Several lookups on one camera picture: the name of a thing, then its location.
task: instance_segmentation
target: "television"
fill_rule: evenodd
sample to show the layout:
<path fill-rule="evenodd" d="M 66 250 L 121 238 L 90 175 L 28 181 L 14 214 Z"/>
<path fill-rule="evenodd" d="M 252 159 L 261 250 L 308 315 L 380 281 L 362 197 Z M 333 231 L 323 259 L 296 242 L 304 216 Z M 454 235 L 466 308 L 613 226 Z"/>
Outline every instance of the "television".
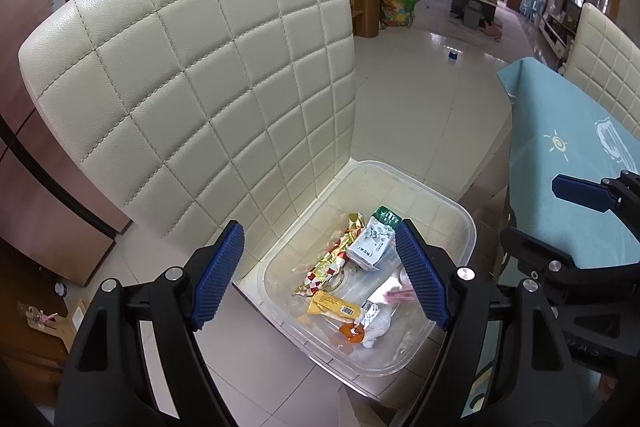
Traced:
<path fill-rule="evenodd" d="M 580 20 L 583 4 L 584 0 L 564 0 L 562 3 L 562 11 L 566 14 L 564 16 L 564 26 L 574 32 L 578 29 L 578 21 Z"/>

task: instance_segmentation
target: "white leather chair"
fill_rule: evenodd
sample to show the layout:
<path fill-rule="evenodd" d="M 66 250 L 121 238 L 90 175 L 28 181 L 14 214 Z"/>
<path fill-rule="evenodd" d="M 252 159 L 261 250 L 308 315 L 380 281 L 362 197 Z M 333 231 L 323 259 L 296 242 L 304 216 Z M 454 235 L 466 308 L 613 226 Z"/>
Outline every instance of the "white leather chair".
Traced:
<path fill-rule="evenodd" d="M 191 253 L 230 219 L 243 277 L 350 157 L 349 0 L 72 0 L 20 49 L 66 152 Z"/>

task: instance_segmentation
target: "coffee table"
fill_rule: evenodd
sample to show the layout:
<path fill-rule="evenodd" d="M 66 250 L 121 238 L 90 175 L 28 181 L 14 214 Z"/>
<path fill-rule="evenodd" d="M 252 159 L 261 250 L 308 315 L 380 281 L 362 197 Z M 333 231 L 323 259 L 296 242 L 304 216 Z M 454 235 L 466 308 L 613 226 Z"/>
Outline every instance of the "coffee table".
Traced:
<path fill-rule="evenodd" d="M 470 0 L 452 0 L 451 12 L 463 17 L 465 15 L 466 5 Z M 479 2 L 482 7 L 482 16 L 487 22 L 493 22 L 495 17 L 495 9 L 498 5 L 488 0 L 473 0 Z"/>

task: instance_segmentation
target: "white plastic bag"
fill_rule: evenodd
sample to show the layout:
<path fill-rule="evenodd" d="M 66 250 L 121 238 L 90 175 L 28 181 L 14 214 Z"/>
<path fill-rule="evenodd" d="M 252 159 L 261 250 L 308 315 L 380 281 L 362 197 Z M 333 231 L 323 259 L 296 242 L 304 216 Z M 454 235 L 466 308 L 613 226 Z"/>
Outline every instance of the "white plastic bag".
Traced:
<path fill-rule="evenodd" d="M 378 315 L 371 321 L 371 324 L 364 330 L 364 347 L 373 347 L 376 338 L 384 335 L 391 326 L 391 307 L 381 306 Z"/>

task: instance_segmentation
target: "silver screw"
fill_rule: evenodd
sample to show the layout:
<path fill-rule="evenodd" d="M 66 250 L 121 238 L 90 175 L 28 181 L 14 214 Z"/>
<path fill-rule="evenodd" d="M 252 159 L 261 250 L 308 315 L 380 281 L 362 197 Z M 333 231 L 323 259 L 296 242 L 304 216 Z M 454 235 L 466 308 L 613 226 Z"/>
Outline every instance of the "silver screw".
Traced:
<path fill-rule="evenodd" d="M 164 276 L 170 281 L 178 280 L 180 279 L 180 277 L 182 277 L 182 268 L 180 268 L 179 266 L 174 266 L 164 272 Z"/>
<path fill-rule="evenodd" d="M 522 282 L 522 285 L 524 286 L 524 289 L 526 289 L 526 291 L 528 292 L 534 292 L 538 289 L 538 283 L 531 279 L 525 279 Z"/>
<path fill-rule="evenodd" d="M 458 268 L 458 277 L 463 281 L 470 281 L 476 276 L 475 272 L 466 266 Z"/>
<path fill-rule="evenodd" d="M 103 292 L 110 292 L 113 291 L 117 285 L 118 282 L 115 279 L 107 279 L 106 281 L 102 282 L 100 288 L 102 288 Z"/>

